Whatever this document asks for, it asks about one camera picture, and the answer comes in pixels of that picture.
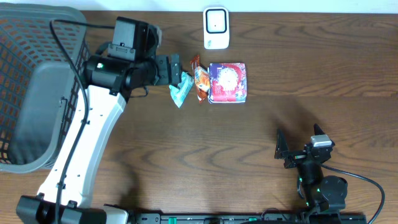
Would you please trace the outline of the green wet wipes pack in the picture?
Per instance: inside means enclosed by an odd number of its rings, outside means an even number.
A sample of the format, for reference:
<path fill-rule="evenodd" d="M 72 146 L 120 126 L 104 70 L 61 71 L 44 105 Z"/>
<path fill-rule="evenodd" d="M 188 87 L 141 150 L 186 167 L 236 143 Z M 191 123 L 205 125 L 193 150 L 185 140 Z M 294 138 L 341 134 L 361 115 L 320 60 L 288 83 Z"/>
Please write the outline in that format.
<path fill-rule="evenodd" d="M 171 99 L 178 108 L 181 108 L 183 105 L 183 102 L 189 94 L 193 84 L 193 77 L 187 72 L 182 72 L 182 81 L 176 86 L 169 85 Z"/>

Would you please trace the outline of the red brown snack wrapper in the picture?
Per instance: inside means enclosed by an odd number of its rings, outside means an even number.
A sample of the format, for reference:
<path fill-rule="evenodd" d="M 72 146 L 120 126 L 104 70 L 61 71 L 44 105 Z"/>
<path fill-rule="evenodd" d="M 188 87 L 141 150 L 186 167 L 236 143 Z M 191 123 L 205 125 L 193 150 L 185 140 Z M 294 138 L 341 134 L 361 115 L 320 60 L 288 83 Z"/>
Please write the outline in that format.
<path fill-rule="evenodd" d="M 195 72 L 194 72 L 194 70 L 195 70 L 196 67 L 199 67 L 199 66 L 202 67 L 201 62 L 200 62 L 200 56 L 199 55 L 194 56 L 191 59 L 191 61 L 190 61 L 190 65 L 191 65 L 191 68 L 192 68 L 194 84 L 195 84 Z M 208 92 L 201 91 L 200 89 L 197 88 L 196 84 L 195 84 L 195 89 L 196 89 L 196 93 L 197 93 L 197 97 L 198 97 L 199 102 L 203 103 L 208 97 Z"/>

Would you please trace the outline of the red purple tissue pack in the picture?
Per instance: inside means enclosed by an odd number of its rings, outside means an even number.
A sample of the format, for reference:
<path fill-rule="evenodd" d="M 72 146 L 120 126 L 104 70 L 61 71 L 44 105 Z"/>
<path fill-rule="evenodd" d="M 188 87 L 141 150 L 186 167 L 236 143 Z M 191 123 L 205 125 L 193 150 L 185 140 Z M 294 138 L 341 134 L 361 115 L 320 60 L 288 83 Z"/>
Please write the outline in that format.
<path fill-rule="evenodd" d="M 248 94 L 247 72 L 244 63 L 211 63 L 210 92 L 211 104 L 240 104 L 246 102 Z"/>

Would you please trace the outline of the orange pocket tissue pack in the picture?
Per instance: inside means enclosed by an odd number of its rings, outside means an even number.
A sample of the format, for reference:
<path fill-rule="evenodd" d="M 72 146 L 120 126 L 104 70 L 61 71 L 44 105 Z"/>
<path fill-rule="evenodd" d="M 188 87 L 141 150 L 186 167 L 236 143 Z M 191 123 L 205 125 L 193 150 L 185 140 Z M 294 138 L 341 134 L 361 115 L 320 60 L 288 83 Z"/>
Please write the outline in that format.
<path fill-rule="evenodd" d="M 195 84 L 198 89 L 204 92 L 208 92 L 208 90 L 211 88 L 210 85 L 210 77 L 209 73 L 207 70 L 202 68 L 201 66 L 196 67 L 195 70 Z"/>

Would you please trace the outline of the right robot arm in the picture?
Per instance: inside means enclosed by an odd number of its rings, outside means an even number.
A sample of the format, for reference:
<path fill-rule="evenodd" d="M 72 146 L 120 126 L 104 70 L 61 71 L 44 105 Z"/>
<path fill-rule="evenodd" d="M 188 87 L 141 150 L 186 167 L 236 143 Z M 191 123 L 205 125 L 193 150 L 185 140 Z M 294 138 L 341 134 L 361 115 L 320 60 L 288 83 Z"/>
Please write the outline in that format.
<path fill-rule="evenodd" d="M 341 223 L 340 211 L 346 207 L 348 183 L 344 178 L 324 176 L 321 165 L 331 158 L 335 143 L 319 125 L 301 151 L 291 151 L 282 130 L 277 130 L 275 159 L 283 159 L 286 169 L 298 170 L 298 191 L 308 210 L 300 214 L 305 223 Z"/>

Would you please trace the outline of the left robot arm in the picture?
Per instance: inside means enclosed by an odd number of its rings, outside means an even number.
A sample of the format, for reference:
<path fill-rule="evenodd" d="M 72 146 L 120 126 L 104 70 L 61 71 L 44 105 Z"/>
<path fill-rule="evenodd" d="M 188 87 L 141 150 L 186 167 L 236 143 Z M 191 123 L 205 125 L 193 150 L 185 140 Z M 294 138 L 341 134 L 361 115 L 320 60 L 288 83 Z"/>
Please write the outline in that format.
<path fill-rule="evenodd" d="M 131 223 L 134 215 L 114 205 L 92 208 L 95 177 L 111 131 L 136 88 L 177 85 L 178 54 L 136 60 L 91 56 L 87 85 L 78 93 L 72 125 L 37 195 L 23 195 L 16 213 L 23 223 Z"/>

